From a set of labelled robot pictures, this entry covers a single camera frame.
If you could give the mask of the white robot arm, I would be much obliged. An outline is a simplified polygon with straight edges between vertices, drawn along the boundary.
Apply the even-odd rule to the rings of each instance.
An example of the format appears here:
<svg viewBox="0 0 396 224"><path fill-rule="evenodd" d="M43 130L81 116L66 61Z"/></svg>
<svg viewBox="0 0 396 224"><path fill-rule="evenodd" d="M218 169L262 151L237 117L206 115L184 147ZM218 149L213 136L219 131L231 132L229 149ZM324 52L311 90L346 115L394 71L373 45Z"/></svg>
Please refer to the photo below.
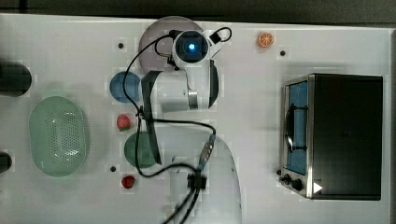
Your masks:
<svg viewBox="0 0 396 224"><path fill-rule="evenodd" d="M154 146L170 177L172 214L167 224L242 224L239 180L233 154L213 125L198 119L167 119L170 112L210 108L219 95L213 57L223 40L213 31L174 31L177 68L156 76L150 94Z"/></svg>

